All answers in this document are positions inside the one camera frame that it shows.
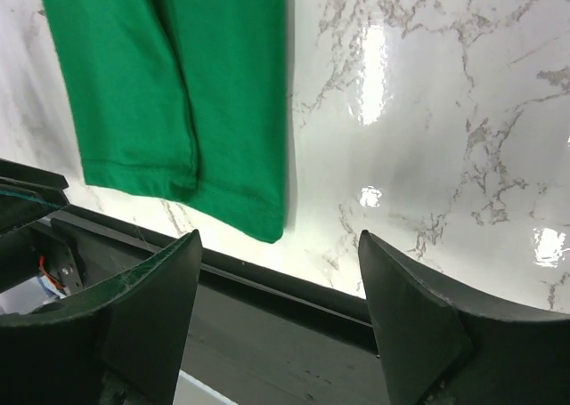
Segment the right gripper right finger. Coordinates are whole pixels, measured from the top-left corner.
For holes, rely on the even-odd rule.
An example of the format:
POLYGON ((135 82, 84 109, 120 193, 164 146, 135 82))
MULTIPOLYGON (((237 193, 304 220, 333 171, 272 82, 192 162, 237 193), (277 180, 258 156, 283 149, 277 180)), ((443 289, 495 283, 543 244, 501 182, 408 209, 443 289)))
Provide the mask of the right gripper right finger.
POLYGON ((391 404, 567 404, 569 317, 487 294, 363 231, 360 270, 391 404))

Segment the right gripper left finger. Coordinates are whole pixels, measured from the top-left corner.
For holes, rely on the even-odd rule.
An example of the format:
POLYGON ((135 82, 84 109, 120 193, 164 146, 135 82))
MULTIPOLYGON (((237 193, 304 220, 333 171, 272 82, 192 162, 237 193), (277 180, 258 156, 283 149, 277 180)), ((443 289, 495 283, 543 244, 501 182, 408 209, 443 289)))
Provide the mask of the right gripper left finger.
POLYGON ((170 404, 196 296, 194 231, 103 282, 1 318, 3 404, 170 404))

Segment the green t-shirt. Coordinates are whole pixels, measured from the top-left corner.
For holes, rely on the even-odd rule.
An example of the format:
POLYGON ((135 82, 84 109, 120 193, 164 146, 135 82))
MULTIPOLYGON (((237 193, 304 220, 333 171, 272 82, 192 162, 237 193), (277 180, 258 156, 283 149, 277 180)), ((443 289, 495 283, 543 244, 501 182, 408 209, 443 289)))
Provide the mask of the green t-shirt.
POLYGON ((287 0, 42 0, 85 182, 286 221, 287 0))

